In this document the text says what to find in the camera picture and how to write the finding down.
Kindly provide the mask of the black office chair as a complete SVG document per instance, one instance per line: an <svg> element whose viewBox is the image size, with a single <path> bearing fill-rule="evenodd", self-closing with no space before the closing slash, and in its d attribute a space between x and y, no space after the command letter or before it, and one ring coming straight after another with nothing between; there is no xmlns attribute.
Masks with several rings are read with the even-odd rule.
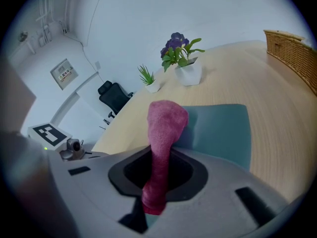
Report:
<svg viewBox="0 0 317 238"><path fill-rule="evenodd" d="M108 114L109 118L115 118L119 111L133 97L133 92L125 94L118 83L106 81L99 89L99 100L106 104L111 111Z"/></svg>

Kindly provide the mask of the pink cloth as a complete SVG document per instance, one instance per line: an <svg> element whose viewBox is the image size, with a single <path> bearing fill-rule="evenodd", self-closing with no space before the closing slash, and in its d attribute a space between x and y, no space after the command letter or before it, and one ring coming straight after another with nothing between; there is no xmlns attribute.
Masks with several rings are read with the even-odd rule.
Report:
<svg viewBox="0 0 317 238"><path fill-rule="evenodd" d="M188 120L188 112L173 101L160 100L149 105L147 121L152 170L142 191L142 204L146 214L158 216L165 209L170 149L180 138Z"/></svg>

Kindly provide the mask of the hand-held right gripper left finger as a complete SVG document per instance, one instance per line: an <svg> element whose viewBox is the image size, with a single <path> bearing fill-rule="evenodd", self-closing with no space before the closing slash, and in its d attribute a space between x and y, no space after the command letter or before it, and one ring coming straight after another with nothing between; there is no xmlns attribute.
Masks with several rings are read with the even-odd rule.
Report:
<svg viewBox="0 0 317 238"><path fill-rule="evenodd" d="M48 152L52 195L57 198L54 238L148 238L142 189L125 168L151 154L150 147L64 162Z"/></svg>

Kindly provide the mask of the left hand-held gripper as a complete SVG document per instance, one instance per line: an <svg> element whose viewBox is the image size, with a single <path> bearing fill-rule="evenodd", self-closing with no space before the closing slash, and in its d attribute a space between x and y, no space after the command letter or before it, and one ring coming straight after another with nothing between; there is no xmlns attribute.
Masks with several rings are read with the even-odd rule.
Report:
<svg viewBox="0 0 317 238"><path fill-rule="evenodd" d="M28 137L40 142L45 150L57 152L64 161L80 160L85 158L98 158L108 156L104 152L86 152L83 140L73 138L52 123L44 123L28 127Z"/></svg>

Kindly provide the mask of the purple flower plant white pot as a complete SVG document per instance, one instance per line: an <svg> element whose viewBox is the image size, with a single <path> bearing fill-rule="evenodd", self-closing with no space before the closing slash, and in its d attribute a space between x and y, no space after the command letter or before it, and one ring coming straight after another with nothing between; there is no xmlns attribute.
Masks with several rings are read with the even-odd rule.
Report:
<svg viewBox="0 0 317 238"><path fill-rule="evenodd" d="M164 71L176 65L175 75L184 86L200 84L202 78L202 65L198 57L191 58L195 52L204 53L205 50L194 49L193 45L200 42L201 38L189 41L179 32L172 33L170 39L160 52Z"/></svg>

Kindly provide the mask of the white conduit pipes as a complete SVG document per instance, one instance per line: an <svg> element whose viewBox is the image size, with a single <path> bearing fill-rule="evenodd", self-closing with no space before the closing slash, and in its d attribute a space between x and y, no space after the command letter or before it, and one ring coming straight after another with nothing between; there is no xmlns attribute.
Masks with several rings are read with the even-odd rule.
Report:
<svg viewBox="0 0 317 238"><path fill-rule="evenodd" d="M39 0L39 14L36 22L40 22L43 33L48 33L49 23L58 23L62 34L69 31L70 0Z"/></svg>

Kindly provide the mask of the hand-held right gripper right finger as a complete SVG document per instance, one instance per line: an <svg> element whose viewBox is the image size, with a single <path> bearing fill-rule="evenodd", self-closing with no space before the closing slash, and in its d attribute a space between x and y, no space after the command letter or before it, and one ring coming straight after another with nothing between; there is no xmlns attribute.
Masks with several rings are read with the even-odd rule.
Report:
<svg viewBox="0 0 317 238"><path fill-rule="evenodd" d="M150 238L267 238L295 211L295 204L242 167L217 157L179 148L205 165L209 177L192 199L169 202L148 230ZM274 218L258 224L236 190L248 187Z"/></svg>

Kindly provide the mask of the grey electrical wall panel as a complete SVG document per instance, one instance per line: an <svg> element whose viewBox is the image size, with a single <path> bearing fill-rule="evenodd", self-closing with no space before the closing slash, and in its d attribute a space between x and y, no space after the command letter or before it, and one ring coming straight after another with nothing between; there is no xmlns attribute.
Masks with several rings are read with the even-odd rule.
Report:
<svg viewBox="0 0 317 238"><path fill-rule="evenodd" d="M64 59L51 70L51 76L61 90L64 90L77 76L78 73L68 59Z"/></svg>

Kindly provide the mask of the small spiky plant white pot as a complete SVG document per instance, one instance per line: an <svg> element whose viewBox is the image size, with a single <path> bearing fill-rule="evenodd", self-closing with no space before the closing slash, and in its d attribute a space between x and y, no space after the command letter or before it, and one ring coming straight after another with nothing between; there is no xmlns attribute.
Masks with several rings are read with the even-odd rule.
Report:
<svg viewBox="0 0 317 238"><path fill-rule="evenodd" d="M140 73L140 79L145 84L145 88L150 93L156 93L160 89L160 84L155 79L153 73L149 73L147 67L145 65L141 65L138 67L138 71Z"/></svg>

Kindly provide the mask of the wicker tissue box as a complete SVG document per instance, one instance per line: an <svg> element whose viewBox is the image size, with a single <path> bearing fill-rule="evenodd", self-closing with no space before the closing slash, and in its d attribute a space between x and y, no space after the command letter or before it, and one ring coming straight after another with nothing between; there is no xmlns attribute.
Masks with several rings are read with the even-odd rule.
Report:
<svg viewBox="0 0 317 238"><path fill-rule="evenodd" d="M317 96L317 50L301 36L279 30L264 30L267 53L292 69Z"/></svg>

